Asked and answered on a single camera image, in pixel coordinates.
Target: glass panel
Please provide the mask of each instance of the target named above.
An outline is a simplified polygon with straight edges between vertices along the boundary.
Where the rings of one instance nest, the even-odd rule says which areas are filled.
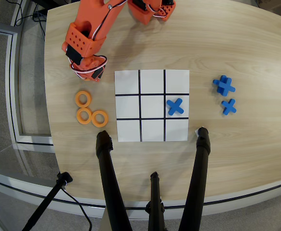
[[[27,14],[31,15],[34,9],[35,4],[31,2]],[[28,17],[23,23],[18,77],[22,132],[25,135],[50,136],[44,79],[44,38],[38,21]],[[46,22],[41,24],[45,30]]]
[[[0,225],[3,230],[20,231],[38,206],[0,192]],[[93,228],[98,231],[100,220],[90,218]],[[88,231],[89,223],[84,216],[46,209],[32,231]]]
[[[59,173],[54,153],[15,150],[13,146],[0,152],[0,169],[46,180],[57,180]]]

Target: black grid line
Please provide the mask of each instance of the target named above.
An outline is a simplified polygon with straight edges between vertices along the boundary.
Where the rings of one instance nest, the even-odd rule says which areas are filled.
[[[139,94],[116,94],[116,96],[138,96]],[[140,94],[141,96],[152,96],[152,95],[189,95],[189,93],[146,93]]]
[[[141,93],[140,70],[138,70],[138,94],[116,94],[115,96],[138,96],[139,101],[139,118],[117,118],[117,120],[139,120],[140,142],[142,142],[142,120],[164,120],[163,141],[166,141],[166,120],[182,120],[188,117],[166,117],[166,96],[167,95],[189,95],[189,93],[166,93],[166,70],[163,70],[164,93]],[[164,117],[161,118],[142,118],[141,117],[141,96],[164,96]]]
[[[138,96],[139,96],[139,133],[140,133],[139,137],[140,137],[140,142],[142,142],[140,70],[138,70]]]
[[[166,70],[164,70],[164,141],[166,141]]]
[[[188,117],[169,117],[169,118],[141,118],[141,120],[168,120],[168,119],[188,119]],[[117,120],[140,120],[139,118],[117,118]]]

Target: gray floor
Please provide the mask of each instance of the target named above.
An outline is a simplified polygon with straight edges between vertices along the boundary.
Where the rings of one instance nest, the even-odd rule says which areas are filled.
[[[256,6],[254,0],[236,0]],[[0,22],[10,24],[15,6],[0,0]],[[281,7],[273,10],[281,15]],[[0,35],[0,168],[10,172],[55,180],[59,172],[55,154],[16,151],[11,147],[5,102],[5,53],[7,38]],[[23,132],[50,134],[45,99],[44,41],[40,25],[24,20],[19,63],[19,100]],[[0,193],[0,220],[6,230],[21,230],[35,205]],[[98,230],[100,219],[93,218]],[[167,220],[169,231],[178,230],[180,220]],[[147,230],[147,221],[132,221],[134,231]],[[84,216],[48,209],[33,230],[88,230]],[[281,196],[272,200],[217,215],[204,216],[202,231],[281,231]]]
[[[0,220],[7,231],[21,230],[37,208],[0,193]],[[91,218],[93,231],[99,218]],[[179,219],[166,220],[168,231],[177,231]],[[148,221],[131,221],[133,231],[147,231]],[[84,216],[47,209],[33,231],[87,231]],[[242,209],[202,217],[200,231],[281,231],[281,196]]]

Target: black wire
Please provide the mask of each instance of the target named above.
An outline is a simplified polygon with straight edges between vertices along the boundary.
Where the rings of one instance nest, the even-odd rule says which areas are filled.
[[[16,4],[16,5],[19,5],[19,9],[20,10],[20,14],[21,14],[21,20],[23,19],[23,10],[21,8],[21,5],[18,3],[18,2],[12,2],[12,1],[9,1],[9,0],[6,0],[8,3],[11,3],[11,4]]]
[[[46,34],[45,34],[45,31],[44,31],[44,29],[43,29],[43,27],[42,27],[42,23],[40,22],[39,7],[38,7],[37,4],[35,4],[35,9],[38,11],[38,19],[39,19],[39,23],[40,23],[40,29],[41,29],[41,31],[42,31],[43,38],[44,38],[44,41],[45,41],[45,36],[46,36]]]
[[[256,4],[257,4],[258,8],[260,8],[260,6],[259,6],[259,4],[258,4],[257,0],[255,0],[255,2],[256,2]]]
[[[24,17],[24,16],[23,16],[23,12],[22,12],[21,5],[20,5],[19,3],[17,3],[17,2],[11,2],[11,1],[8,1],[8,0],[6,0],[6,1],[7,1],[8,3],[12,3],[12,4],[17,4],[17,5],[19,5],[19,10],[20,10],[21,18],[18,19],[18,20],[15,22],[14,26],[20,26],[20,25],[23,23],[23,19],[24,19],[24,18],[29,18],[29,17],[32,17],[31,19],[32,19],[34,22],[39,22],[38,20],[34,20],[34,14],[36,13],[35,11],[36,11],[36,8],[37,8],[37,7],[35,7],[33,14]],[[43,16],[43,17],[45,18],[45,15],[43,15],[43,14],[41,14],[41,13],[38,13],[38,17],[40,17],[40,16]]]
[[[89,219],[89,217],[87,216],[86,212],[83,210],[83,207],[81,206],[81,204],[80,204],[74,197],[72,197],[70,194],[68,194],[66,191],[64,191],[63,188],[61,188],[61,190],[62,190],[66,195],[68,195],[70,198],[72,198],[72,199],[79,205],[79,207],[80,207],[81,210],[82,210],[82,213],[83,213],[84,216],[87,218],[87,220],[88,220],[88,222],[89,222],[89,224],[90,224],[89,231],[91,231],[91,229],[92,229],[92,222],[90,221],[90,219]]]

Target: white cable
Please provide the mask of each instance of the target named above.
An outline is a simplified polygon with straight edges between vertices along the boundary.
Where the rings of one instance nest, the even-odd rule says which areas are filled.
[[[79,74],[87,74],[87,73],[91,73],[91,72],[94,72],[94,71],[96,71],[96,70],[98,70],[98,69],[100,69],[101,67],[103,67],[103,66],[105,66],[106,65],[106,63],[107,63],[107,58],[105,57],[105,56],[102,56],[102,55],[100,55],[99,57],[102,57],[102,58],[104,58],[105,59],[105,61],[102,63],[102,64],[100,64],[99,66],[97,66],[97,67],[95,67],[95,68],[93,68],[93,69],[90,69],[90,70],[77,70],[77,69],[75,69],[75,67],[73,66],[73,64],[72,64],[72,62],[71,62],[71,60],[70,60],[70,58],[68,58],[68,60],[69,60],[69,62],[71,63],[71,67],[72,67],[72,70],[77,74],[77,73],[79,73]]]
[[[97,27],[97,29],[94,31],[93,35],[92,35],[92,38],[94,38],[95,36],[95,33],[97,32],[97,30],[100,28],[101,24]]]
[[[165,13],[165,15],[156,15],[156,14],[154,14],[153,16],[154,16],[154,17],[157,17],[157,18],[165,18],[165,17],[167,16],[166,11],[165,11],[163,8],[160,8],[160,10],[163,10],[164,13]]]
[[[157,17],[157,18],[165,18],[165,17],[167,16],[167,13],[166,13],[166,11],[165,11],[163,8],[159,8],[157,11],[155,11],[155,10],[151,7],[150,4],[148,5],[148,7],[149,7],[149,9],[150,9],[152,12],[154,12],[154,13],[157,13],[157,12],[160,11],[160,10],[163,10],[164,13],[165,13],[165,15],[156,15],[156,14],[154,14],[154,15],[153,15],[154,17]]]
[[[151,7],[151,5],[150,4],[148,4],[148,7],[149,7],[149,9],[152,11],[152,12],[158,12],[159,11],[159,9],[157,10],[157,11],[155,11],[152,7]]]
[[[123,5],[124,3],[126,3],[127,2],[127,0],[125,0],[125,1],[123,1],[122,3],[120,3],[119,5],[115,5],[115,7],[117,7],[117,6],[121,6],[121,5]]]

